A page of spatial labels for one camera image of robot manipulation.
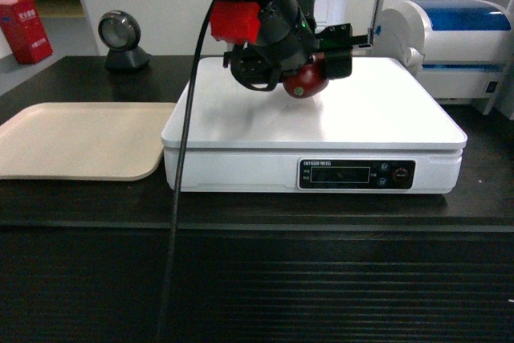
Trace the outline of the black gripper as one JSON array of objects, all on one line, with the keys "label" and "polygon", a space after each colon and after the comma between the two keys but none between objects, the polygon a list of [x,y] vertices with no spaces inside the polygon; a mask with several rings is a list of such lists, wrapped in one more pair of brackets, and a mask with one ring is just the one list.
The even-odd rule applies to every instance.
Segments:
[{"label": "black gripper", "polygon": [[223,66],[246,89],[275,90],[281,77],[296,74],[317,50],[324,56],[327,79],[349,77],[353,51],[373,46],[373,30],[354,35],[350,23],[324,28],[315,34],[312,17],[315,0],[257,0],[260,27],[256,49],[234,45],[223,54]]}]

